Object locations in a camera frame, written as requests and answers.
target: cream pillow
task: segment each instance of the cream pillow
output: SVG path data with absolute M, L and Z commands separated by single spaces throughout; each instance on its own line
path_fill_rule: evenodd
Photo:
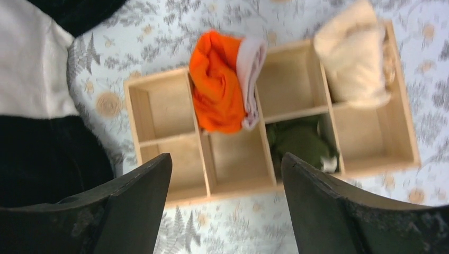
M 313 44 L 334 102 L 377 108 L 390 100 L 383 74 L 385 28 L 367 0 L 358 0 L 316 34 Z

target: black fabric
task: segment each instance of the black fabric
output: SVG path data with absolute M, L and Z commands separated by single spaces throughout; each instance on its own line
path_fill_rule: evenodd
M 98 139 L 79 116 L 0 116 L 0 206 L 55 203 L 113 178 Z
M 127 0 L 27 0 L 74 37 L 96 27 Z

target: green cloth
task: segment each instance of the green cloth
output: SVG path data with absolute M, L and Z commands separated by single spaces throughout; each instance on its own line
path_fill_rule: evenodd
M 290 152 L 317 169 L 322 169 L 321 158 L 330 159 L 336 151 L 318 134 L 320 115 L 268 124 L 268 143 L 276 176 L 280 177 L 281 160 Z

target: fabric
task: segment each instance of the fabric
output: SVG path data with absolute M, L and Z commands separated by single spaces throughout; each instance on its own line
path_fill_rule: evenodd
M 267 137 L 276 175 L 282 157 L 290 152 L 327 173 L 337 169 L 334 149 L 318 133 L 319 115 L 268 124 Z
M 127 0 L 27 0 L 78 37 L 114 14 Z
M 24 0 L 0 1 L 0 114 L 78 115 L 67 88 L 73 36 Z
M 246 113 L 242 126 L 248 131 L 253 130 L 259 122 L 255 88 L 256 80 L 265 62 L 267 47 L 263 39 L 244 38 L 237 55 L 237 77 Z
M 74 37 L 108 16 L 87 19 L 94 1 L 34 3 L 38 6 L 0 0 L 0 206 L 5 207 L 54 203 L 113 178 L 103 146 L 79 117 L 66 77 Z M 110 12 L 117 3 L 102 8 Z
M 106 183 L 111 164 L 79 116 L 0 116 L 0 206 L 59 200 Z
M 358 0 L 315 35 L 335 102 L 377 108 L 390 100 L 383 75 L 385 28 L 368 0 Z
M 266 43 L 237 39 L 215 30 L 203 34 L 189 63 L 193 106 L 207 132 L 252 130 L 259 121 L 255 82 L 266 57 Z

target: floral bedspread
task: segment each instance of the floral bedspread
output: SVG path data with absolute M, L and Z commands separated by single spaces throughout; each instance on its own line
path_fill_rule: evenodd
M 70 49 L 70 92 L 116 174 L 136 167 L 123 81 L 186 65 L 209 28 L 264 37 L 271 46 L 310 38 L 351 0 L 129 0 Z M 449 1 L 372 0 L 392 19 L 423 166 L 351 179 L 383 196 L 449 203 Z M 282 193 L 166 210 L 155 253 L 298 253 Z

